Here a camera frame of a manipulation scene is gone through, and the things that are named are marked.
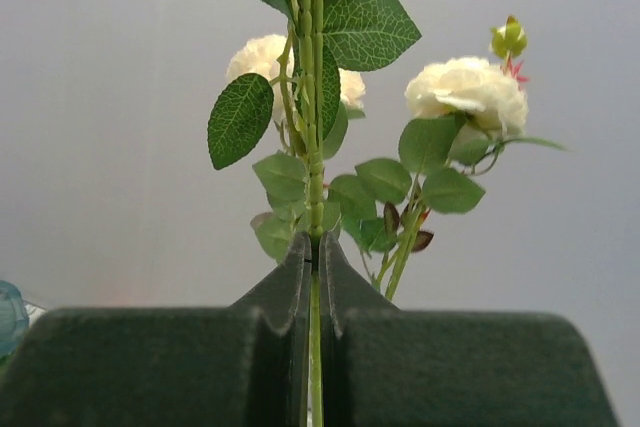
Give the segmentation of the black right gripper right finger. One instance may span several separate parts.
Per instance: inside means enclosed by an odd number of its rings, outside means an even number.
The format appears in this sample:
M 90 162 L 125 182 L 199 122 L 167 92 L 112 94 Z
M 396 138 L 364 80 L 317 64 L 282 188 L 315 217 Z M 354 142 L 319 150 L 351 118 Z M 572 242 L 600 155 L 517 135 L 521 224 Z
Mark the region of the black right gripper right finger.
M 319 246 L 328 426 L 615 426 L 589 346 L 536 312 L 402 310 Z

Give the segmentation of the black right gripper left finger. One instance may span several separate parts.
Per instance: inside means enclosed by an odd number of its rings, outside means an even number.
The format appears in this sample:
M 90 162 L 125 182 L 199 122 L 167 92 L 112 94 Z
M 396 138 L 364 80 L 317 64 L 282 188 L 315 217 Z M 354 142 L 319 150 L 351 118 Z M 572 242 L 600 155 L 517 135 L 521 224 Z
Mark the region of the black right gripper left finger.
M 1 379 L 5 426 L 303 426 L 311 245 L 223 308 L 64 308 Z

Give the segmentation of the white rose stem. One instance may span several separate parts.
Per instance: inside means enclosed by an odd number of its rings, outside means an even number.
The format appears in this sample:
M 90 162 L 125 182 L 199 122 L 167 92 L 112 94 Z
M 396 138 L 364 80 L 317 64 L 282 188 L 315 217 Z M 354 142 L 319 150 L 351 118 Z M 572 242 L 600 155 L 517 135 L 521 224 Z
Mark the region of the white rose stem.
M 491 31 L 488 57 L 457 57 L 426 65 L 407 85 L 411 120 L 396 158 L 374 158 L 351 174 L 323 180 L 324 161 L 338 149 L 341 120 L 362 108 L 361 75 L 393 60 L 418 40 L 411 19 L 355 11 L 324 16 L 323 74 L 312 124 L 302 102 L 308 90 L 293 34 L 246 43 L 231 59 L 228 84 L 211 112 L 207 144 L 217 169 L 249 154 L 274 125 L 283 150 L 254 171 L 274 207 L 258 238 L 289 240 L 296 228 L 326 233 L 340 227 L 363 254 L 383 261 L 371 279 L 392 298 L 409 256 L 432 240 L 427 217 L 465 214 L 484 196 L 477 177 L 505 148 L 525 141 L 528 101 L 520 73 L 527 34 L 514 17 Z

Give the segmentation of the pink rose stem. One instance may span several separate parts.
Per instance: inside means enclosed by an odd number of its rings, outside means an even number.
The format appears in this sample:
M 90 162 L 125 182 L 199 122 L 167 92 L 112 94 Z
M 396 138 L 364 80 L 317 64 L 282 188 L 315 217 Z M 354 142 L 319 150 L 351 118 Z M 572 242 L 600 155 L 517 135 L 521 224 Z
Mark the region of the pink rose stem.
M 291 158 L 301 161 L 310 252 L 308 387 L 312 423 L 327 423 L 321 360 L 320 245 L 323 226 L 324 142 L 338 116 L 339 71 L 382 69 L 421 37 L 398 0 L 260 0 L 285 14 L 287 37 L 273 79 L 250 71 L 229 82 L 207 128 L 209 155 L 222 170 L 248 155 L 267 129 L 278 88 L 286 121 L 280 127 Z

